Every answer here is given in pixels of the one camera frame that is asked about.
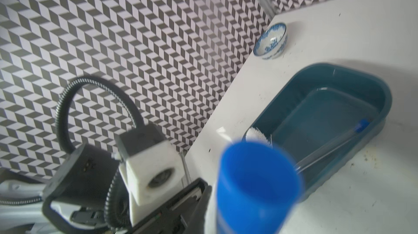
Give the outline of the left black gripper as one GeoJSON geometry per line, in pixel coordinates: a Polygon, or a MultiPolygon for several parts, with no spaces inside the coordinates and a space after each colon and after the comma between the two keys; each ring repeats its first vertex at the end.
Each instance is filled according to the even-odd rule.
{"type": "Polygon", "coordinates": [[[128,234],[203,234],[212,186],[199,178],[130,228],[128,234]]]}

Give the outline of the test tube blue cap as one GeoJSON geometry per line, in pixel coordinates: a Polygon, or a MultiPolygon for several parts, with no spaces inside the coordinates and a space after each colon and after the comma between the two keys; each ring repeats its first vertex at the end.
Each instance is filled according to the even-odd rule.
{"type": "Polygon", "coordinates": [[[356,124],[354,128],[349,129],[347,132],[335,137],[314,152],[310,153],[295,165],[296,173],[302,173],[307,168],[311,167],[315,163],[323,160],[339,148],[343,147],[346,143],[353,140],[355,136],[364,131],[370,125],[370,123],[371,120],[362,119],[356,124]]]}
{"type": "Polygon", "coordinates": [[[290,157],[260,142],[225,149],[216,184],[218,234],[277,234],[304,191],[290,157]]]}

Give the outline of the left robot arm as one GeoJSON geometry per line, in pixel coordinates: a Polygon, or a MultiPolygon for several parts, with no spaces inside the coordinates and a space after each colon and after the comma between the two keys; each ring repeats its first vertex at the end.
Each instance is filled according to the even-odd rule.
{"type": "Polygon", "coordinates": [[[168,141],[120,144],[120,159],[91,145],[75,150],[45,185],[2,184],[1,204],[17,214],[2,225],[47,219],[65,234],[201,234],[212,190],[201,179],[185,189],[181,155],[168,141]]]}

